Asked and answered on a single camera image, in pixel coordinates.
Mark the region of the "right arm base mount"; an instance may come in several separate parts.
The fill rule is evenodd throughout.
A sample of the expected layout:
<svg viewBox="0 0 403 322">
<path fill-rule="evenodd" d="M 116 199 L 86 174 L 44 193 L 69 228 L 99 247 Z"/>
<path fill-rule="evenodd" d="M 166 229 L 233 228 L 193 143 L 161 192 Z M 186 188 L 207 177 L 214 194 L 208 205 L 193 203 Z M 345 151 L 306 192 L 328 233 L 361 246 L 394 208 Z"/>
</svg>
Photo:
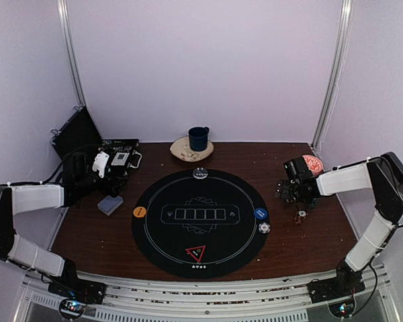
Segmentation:
<svg viewBox="0 0 403 322">
<path fill-rule="evenodd" d="M 315 279 L 308 283 L 312 304 L 326 302 L 329 312 L 336 318 L 351 318 L 357 311 L 355 295 L 365 290 L 363 282 L 357 282 L 351 289 L 344 290 L 335 278 Z"/>
</svg>

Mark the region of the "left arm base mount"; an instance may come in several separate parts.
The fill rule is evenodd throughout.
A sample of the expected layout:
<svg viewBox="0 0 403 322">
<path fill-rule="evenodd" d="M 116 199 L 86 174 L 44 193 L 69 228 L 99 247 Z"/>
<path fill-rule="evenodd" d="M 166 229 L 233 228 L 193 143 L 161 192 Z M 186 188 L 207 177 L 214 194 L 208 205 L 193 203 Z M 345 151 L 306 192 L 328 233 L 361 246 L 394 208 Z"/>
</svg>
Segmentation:
<svg viewBox="0 0 403 322">
<path fill-rule="evenodd" d="M 85 313 L 89 305 L 103 303 L 106 285 L 83 280 L 79 289 L 74 290 L 57 282 L 49 282 L 48 292 L 63 297 L 58 304 L 58 312 L 67 320 L 75 320 Z"/>
</svg>

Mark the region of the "orange big blind button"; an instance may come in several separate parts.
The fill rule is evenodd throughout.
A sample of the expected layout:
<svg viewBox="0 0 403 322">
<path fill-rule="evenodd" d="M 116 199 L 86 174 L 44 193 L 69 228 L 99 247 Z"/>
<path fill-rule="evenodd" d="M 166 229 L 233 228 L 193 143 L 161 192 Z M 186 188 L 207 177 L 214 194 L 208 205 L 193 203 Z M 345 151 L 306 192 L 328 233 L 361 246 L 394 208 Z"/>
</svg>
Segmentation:
<svg viewBox="0 0 403 322">
<path fill-rule="evenodd" d="M 146 214 L 147 210 L 142 206 L 135 207 L 133 210 L 133 216 L 135 216 L 135 218 L 143 218 L 146 216 Z"/>
</svg>

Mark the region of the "blue small blind button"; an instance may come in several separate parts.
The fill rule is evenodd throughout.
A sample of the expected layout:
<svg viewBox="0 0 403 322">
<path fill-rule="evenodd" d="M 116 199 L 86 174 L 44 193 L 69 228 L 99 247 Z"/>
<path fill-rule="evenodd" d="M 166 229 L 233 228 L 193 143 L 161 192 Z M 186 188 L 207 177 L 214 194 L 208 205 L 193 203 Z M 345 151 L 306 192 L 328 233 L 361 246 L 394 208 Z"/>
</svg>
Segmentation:
<svg viewBox="0 0 403 322">
<path fill-rule="evenodd" d="M 268 212 L 264 208 L 257 208 L 254 210 L 254 216 L 259 220 L 268 218 Z"/>
</svg>

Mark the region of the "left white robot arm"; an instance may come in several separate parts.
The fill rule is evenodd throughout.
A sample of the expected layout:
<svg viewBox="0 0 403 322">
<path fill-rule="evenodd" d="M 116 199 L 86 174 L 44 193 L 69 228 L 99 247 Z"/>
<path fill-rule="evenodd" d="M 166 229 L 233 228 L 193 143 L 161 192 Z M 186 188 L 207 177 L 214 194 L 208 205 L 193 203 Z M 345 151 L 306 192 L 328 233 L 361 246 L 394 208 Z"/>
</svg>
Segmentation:
<svg viewBox="0 0 403 322">
<path fill-rule="evenodd" d="M 128 152 L 103 150 L 92 159 L 73 152 L 45 181 L 0 184 L 0 260 L 55 277 L 67 297 L 78 297 L 83 283 L 70 273 L 71 260 L 20 235 L 15 218 L 68 208 L 95 191 L 117 197 L 127 182 L 130 158 Z"/>
</svg>

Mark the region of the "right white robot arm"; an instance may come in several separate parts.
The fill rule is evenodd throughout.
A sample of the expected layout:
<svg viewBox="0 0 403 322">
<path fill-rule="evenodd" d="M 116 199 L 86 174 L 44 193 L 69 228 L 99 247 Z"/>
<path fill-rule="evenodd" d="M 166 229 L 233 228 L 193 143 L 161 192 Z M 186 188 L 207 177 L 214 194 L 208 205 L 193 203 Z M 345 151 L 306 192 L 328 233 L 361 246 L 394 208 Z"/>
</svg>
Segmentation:
<svg viewBox="0 0 403 322">
<path fill-rule="evenodd" d="M 394 152 L 386 152 L 319 174 L 310 170 L 302 156 L 285 162 L 283 167 L 287 177 L 277 181 L 276 198 L 308 209 L 322 197 L 353 191 L 370 191 L 373 195 L 373 217 L 331 281 L 331 291 L 345 296 L 399 228 L 403 218 L 403 163 Z"/>
</svg>

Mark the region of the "red triangle all-in marker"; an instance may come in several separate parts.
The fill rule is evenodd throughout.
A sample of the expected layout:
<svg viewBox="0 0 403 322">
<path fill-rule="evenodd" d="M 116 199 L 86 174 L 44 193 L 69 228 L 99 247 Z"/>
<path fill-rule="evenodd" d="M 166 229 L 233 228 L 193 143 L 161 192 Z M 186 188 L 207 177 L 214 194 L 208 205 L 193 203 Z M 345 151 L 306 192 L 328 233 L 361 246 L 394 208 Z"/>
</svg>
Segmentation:
<svg viewBox="0 0 403 322">
<path fill-rule="evenodd" d="M 189 254 L 197 263 L 200 263 L 202 261 L 205 250 L 206 245 L 185 249 L 186 253 Z"/>
</svg>

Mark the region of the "blue ten poker chip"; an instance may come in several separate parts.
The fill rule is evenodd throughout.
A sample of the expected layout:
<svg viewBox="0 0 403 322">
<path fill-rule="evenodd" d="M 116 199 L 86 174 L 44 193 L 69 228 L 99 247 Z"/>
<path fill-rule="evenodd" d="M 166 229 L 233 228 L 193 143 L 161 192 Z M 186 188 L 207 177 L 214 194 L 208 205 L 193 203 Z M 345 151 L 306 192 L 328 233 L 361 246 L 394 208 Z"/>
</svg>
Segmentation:
<svg viewBox="0 0 403 322">
<path fill-rule="evenodd" d="M 267 234 L 271 231 L 271 226 L 267 222 L 262 222 L 258 226 L 259 232 L 262 234 Z"/>
</svg>

